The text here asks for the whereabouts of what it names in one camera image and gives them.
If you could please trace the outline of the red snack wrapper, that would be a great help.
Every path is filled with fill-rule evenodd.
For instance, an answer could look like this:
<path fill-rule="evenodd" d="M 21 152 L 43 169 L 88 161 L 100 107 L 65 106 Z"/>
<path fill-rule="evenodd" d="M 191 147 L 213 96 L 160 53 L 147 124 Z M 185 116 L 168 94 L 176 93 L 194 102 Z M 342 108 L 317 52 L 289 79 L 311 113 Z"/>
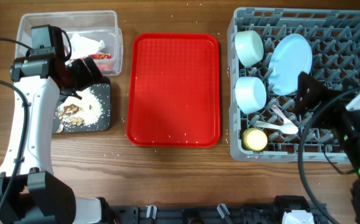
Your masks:
<path fill-rule="evenodd" d="M 114 59 L 111 54 L 95 53 L 95 54 L 84 55 L 80 57 L 80 59 L 84 60 L 87 57 L 91 57 L 94 60 L 97 67 L 102 72 L 111 71 L 114 68 Z"/>

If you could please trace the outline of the white napkin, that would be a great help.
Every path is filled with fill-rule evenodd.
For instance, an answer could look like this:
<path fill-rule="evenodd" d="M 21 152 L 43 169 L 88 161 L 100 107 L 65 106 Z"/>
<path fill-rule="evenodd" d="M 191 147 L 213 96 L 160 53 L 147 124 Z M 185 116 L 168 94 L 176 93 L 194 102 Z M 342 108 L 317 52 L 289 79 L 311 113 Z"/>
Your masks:
<path fill-rule="evenodd" d="M 70 43 L 72 45 L 71 59 L 97 54 L 103 48 L 105 48 L 103 40 L 97 41 L 80 36 L 79 34 L 73 34 L 72 38 L 70 39 Z"/>

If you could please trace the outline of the white plastic fork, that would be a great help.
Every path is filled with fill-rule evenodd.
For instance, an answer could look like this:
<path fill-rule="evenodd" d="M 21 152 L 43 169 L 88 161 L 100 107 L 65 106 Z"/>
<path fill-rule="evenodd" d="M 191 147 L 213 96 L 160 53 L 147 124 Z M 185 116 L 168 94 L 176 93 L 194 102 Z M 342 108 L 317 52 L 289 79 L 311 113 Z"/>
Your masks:
<path fill-rule="evenodd" d="M 288 117 L 286 117 L 286 115 L 283 114 L 283 112 L 280 110 L 280 108 L 277 105 L 272 105 L 271 110 L 275 112 L 277 115 L 279 115 L 283 119 L 284 123 L 292 123 L 291 120 L 289 120 Z"/>

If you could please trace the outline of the rice and food scraps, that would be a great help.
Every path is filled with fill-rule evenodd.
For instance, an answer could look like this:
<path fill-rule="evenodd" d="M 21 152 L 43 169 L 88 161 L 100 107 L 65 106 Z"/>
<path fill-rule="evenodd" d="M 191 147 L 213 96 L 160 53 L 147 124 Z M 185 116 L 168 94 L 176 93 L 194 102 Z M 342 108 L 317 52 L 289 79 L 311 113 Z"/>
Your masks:
<path fill-rule="evenodd" d="M 95 91 L 89 87 L 76 94 L 81 99 L 69 96 L 63 103 L 59 102 L 54 117 L 58 127 L 53 128 L 53 133 L 98 130 L 97 122 L 103 115 L 103 107 Z"/>

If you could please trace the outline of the light blue plate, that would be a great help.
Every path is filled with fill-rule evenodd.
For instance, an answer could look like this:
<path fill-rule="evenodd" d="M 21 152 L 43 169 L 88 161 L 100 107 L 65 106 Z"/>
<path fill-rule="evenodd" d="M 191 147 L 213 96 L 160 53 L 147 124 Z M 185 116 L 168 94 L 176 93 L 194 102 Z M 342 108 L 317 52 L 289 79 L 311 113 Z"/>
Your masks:
<path fill-rule="evenodd" d="M 312 48 L 302 35 L 291 34 L 282 39 L 269 63 L 272 73 L 268 81 L 273 84 L 272 91 L 280 96 L 297 91 L 298 76 L 302 72 L 310 73 L 312 60 Z"/>

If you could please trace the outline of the white plastic spoon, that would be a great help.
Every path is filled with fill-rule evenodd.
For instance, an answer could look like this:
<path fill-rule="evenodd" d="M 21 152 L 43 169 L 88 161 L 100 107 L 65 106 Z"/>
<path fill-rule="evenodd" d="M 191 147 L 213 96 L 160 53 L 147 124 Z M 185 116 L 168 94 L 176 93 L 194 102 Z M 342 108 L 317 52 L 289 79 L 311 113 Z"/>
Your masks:
<path fill-rule="evenodd" d="M 296 125 L 290 124 L 290 123 L 284 123 L 283 125 L 276 125 L 276 124 L 266 123 L 263 121 L 256 121 L 254 123 L 254 126 L 258 127 L 258 128 L 275 129 L 275 130 L 282 132 L 283 134 L 297 134 L 298 133 L 298 128 L 296 127 Z"/>

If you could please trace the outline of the light blue food bowl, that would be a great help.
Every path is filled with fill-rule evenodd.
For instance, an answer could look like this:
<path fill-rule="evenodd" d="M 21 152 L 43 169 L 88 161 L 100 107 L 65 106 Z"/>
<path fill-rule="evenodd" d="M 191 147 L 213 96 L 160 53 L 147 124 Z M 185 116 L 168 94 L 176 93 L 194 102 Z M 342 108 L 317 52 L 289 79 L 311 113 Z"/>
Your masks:
<path fill-rule="evenodd" d="M 235 98 L 244 114 L 255 113 L 266 104 L 266 90 L 257 77 L 240 77 L 235 86 Z"/>

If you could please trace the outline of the yellow plastic cup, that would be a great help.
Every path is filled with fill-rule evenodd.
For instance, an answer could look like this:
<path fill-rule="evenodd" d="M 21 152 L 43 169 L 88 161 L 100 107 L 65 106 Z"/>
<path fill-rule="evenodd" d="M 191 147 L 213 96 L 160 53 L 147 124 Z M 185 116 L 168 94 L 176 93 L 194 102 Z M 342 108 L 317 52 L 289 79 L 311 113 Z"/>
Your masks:
<path fill-rule="evenodd" d="M 257 128 L 249 128 L 242 133 L 242 148 L 251 151 L 261 151 L 267 145 L 266 134 Z"/>

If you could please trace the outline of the mint green bowl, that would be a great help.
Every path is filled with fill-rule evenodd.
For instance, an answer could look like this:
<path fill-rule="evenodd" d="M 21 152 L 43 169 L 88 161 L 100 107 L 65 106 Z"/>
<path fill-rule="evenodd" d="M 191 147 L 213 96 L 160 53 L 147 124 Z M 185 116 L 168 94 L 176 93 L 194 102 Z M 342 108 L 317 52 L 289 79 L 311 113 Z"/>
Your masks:
<path fill-rule="evenodd" d="M 255 65 L 264 56 L 262 39 L 254 30 L 238 32 L 235 36 L 235 49 L 239 61 L 245 67 Z"/>

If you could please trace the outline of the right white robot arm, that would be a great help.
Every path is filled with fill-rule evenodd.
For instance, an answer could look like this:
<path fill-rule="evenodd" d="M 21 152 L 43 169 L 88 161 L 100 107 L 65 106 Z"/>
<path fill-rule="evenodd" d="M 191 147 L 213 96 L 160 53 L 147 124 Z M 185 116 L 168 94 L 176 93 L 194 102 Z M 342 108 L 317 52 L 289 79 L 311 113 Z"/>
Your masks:
<path fill-rule="evenodd" d="M 298 150 L 298 171 L 302 184 L 315 205 L 319 202 L 308 186 L 303 168 L 303 150 L 310 128 L 332 129 L 339 145 L 346 153 L 358 179 L 351 188 L 352 205 L 356 222 L 360 223 L 360 109 L 347 109 L 347 104 L 360 94 L 360 72 L 357 80 L 345 79 L 342 90 L 330 90 L 321 82 L 301 72 L 298 76 L 298 90 L 295 113 L 304 115 L 308 110 L 313 114 L 300 138 Z"/>

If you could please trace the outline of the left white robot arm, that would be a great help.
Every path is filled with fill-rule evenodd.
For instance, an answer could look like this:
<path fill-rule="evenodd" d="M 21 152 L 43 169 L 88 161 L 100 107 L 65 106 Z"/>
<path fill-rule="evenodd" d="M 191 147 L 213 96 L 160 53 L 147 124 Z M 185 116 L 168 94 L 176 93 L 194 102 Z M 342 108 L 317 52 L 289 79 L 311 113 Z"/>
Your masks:
<path fill-rule="evenodd" d="M 0 222 L 109 223 L 103 197 L 76 197 L 53 174 L 53 117 L 62 93 L 83 90 L 103 76 L 91 57 L 76 59 L 51 48 L 30 50 L 11 67 L 15 106 L 11 137 L 0 166 Z"/>

